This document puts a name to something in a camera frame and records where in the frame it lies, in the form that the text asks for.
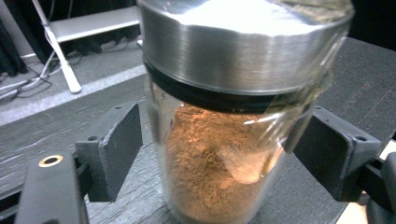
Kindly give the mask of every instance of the gray table surface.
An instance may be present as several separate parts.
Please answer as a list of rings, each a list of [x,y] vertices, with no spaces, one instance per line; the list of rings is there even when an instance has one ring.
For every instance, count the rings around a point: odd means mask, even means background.
[[[396,130],[396,52],[348,39],[318,104],[385,145]],[[114,105],[141,106],[144,145],[115,203],[88,203],[91,223],[177,223],[166,208],[145,108],[144,76],[0,127],[0,193],[23,182],[37,155],[74,142]],[[335,223],[345,208],[292,157],[251,223]]]

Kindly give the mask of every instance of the black rubber seal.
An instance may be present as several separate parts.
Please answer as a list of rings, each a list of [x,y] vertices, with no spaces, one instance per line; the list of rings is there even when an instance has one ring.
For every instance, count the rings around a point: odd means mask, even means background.
[[[147,60],[145,60],[145,66],[151,80],[161,89],[180,101],[204,109],[225,113],[263,113],[269,105],[274,105],[275,99],[282,105],[290,105],[297,100],[293,99],[295,97],[290,97],[295,92],[280,95],[237,95],[203,90],[169,77],[156,69]]]

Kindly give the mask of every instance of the table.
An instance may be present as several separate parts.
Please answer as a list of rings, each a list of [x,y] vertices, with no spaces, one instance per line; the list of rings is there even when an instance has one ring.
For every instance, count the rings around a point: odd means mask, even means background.
[[[318,99],[327,108],[382,141],[396,130],[396,52],[347,39],[335,79]],[[87,203],[91,223],[177,223],[163,201],[144,96],[145,77],[56,106],[0,127],[0,193],[23,182],[37,155],[74,151],[78,135],[112,106],[140,104],[143,142],[115,203]],[[251,223],[335,223],[346,204],[329,193],[292,156]]]

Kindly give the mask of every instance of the gray floor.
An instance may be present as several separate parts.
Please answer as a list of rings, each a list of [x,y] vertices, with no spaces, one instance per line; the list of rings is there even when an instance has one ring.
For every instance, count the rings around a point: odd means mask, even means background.
[[[60,71],[49,78],[52,86],[47,90],[32,97],[16,98],[9,103],[1,104],[0,126],[146,73],[142,65],[141,49],[135,41],[123,41],[113,48],[111,44],[103,46],[105,50],[107,49],[106,53],[91,54],[83,57],[78,64],[72,65],[78,81],[82,85],[81,93],[70,93],[64,75]],[[70,60],[70,63],[75,63],[77,59]],[[37,72],[43,68],[43,64],[29,64],[29,66]],[[34,73],[30,72],[16,77],[7,77],[0,84],[0,88],[33,76]]]

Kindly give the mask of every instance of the white metal leg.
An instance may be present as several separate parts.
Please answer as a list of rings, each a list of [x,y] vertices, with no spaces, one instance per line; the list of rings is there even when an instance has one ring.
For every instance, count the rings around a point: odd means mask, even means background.
[[[79,85],[76,75],[70,67],[69,62],[64,57],[64,53],[62,52],[61,46],[56,40],[55,35],[48,26],[44,26],[44,29],[46,30],[53,50],[55,50],[56,55],[58,55],[62,71],[64,72],[64,78],[66,79],[67,85],[69,86],[69,90],[72,93],[79,93],[81,91],[81,85]]]

